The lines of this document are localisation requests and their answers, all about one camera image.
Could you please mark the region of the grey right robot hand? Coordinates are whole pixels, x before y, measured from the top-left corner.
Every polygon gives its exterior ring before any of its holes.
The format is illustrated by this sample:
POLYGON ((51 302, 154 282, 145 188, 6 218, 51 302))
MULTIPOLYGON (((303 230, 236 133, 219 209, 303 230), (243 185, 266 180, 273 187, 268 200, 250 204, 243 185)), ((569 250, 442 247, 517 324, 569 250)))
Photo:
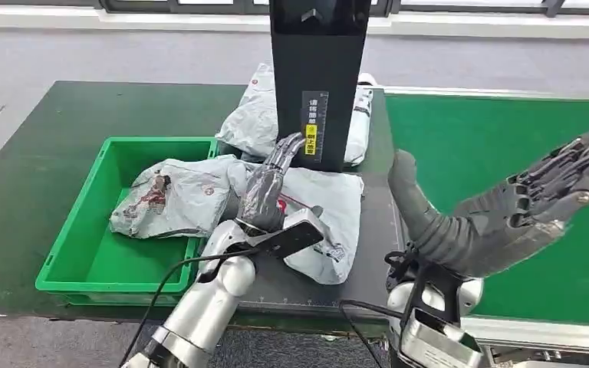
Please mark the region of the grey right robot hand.
POLYGON ((408 243, 402 253, 466 278, 485 278, 524 261, 561 238, 589 205, 589 132, 527 169, 439 212, 416 180, 416 160, 394 153, 388 184, 408 243))

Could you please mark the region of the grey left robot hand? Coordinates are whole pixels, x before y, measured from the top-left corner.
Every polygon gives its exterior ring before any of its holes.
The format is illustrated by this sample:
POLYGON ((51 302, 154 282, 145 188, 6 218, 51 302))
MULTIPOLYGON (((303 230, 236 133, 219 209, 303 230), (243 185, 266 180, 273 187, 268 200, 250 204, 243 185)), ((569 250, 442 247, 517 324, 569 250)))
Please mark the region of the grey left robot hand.
POLYGON ((304 142, 305 138, 300 132, 282 138, 263 164, 252 171, 235 217, 235 221, 250 236, 266 235, 282 229, 285 214, 279 207, 279 196, 285 173, 304 142))

